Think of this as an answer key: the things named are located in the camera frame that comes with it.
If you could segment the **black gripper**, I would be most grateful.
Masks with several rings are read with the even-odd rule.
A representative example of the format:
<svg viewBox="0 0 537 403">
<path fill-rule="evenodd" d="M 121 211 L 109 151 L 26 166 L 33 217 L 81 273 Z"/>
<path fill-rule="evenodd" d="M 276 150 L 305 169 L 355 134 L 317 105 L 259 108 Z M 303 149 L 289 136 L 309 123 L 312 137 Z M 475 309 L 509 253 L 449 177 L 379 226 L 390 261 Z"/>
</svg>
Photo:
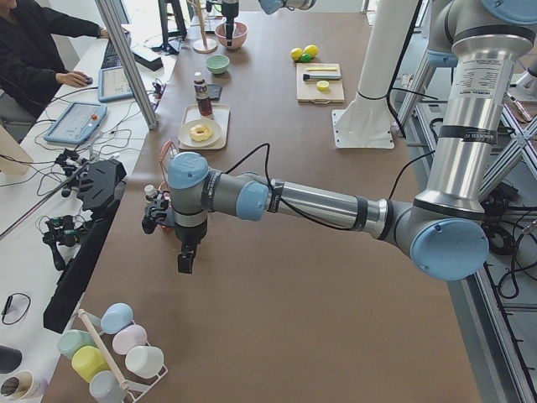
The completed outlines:
<svg viewBox="0 0 537 403">
<path fill-rule="evenodd" d="M 201 211 L 195 214 L 178 213 L 171 207 L 159 207 L 158 201 L 146 202 L 142 219 L 142 229 L 151 234 L 158 227 L 174 229 L 175 236 L 183 243 L 177 255 L 177 268 L 181 274 L 191 274 L 196 258 L 196 246 L 206 236 L 207 214 Z"/>
<path fill-rule="evenodd" d="M 227 47 L 232 46 L 234 33 L 234 19 L 238 16 L 239 1 L 238 0 L 222 0 L 222 15 L 226 19 L 225 34 Z"/>
</svg>

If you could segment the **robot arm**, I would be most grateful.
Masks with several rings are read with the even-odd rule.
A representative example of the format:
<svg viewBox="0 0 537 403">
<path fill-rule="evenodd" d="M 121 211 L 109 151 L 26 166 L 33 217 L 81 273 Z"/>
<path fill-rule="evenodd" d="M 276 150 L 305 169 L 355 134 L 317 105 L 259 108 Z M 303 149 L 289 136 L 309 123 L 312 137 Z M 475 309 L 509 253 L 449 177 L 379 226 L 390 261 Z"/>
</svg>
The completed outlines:
<svg viewBox="0 0 537 403">
<path fill-rule="evenodd" d="M 249 221 L 265 212 L 283 213 L 339 231 L 364 231 L 440 280 L 461 280 L 480 270 L 489 253 L 480 188 L 514 63 L 534 44 L 536 4 L 435 1 L 432 6 L 428 59 L 446 57 L 455 73 L 425 189 L 412 202 L 372 201 L 268 175 L 234 175 L 211 168 L 196 152 L 178 153 L 168 163 L 167 190 L 149 197 L 142 227 L 146 233 L 158 225 L 175 230 L 180 272 L 192 271 L 212 212 Z"/>
<path fill-rule="evenodd" d="M 222 0 L 222 15 L 225 18 L 224 33 L 226 45 L 232 45 L 235 30 L 235 18 L 239 13 L 239 0 Z M 258 0 L 261 9 L 267 14 L 276 13 L 281 8 L 309 10 L 315 6 L 316 0 Z"/>
</svg>

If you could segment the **person hand on mouse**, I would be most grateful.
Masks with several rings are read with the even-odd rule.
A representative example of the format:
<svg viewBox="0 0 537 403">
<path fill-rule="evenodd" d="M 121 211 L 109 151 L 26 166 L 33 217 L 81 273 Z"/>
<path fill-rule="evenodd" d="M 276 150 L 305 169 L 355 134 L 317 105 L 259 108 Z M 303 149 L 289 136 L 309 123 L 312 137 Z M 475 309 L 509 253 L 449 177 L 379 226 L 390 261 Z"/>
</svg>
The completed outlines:
<svg viewBox="0 0 537 403">
<path fill-rule="evenodd" d="M 56 73 L 55 79 L 61 85 L 67 85 L 71 87 L 85 87 L 86 78 L 88 76 L 81 71 L 68 71 L 66 73 Z"/>
</svg>

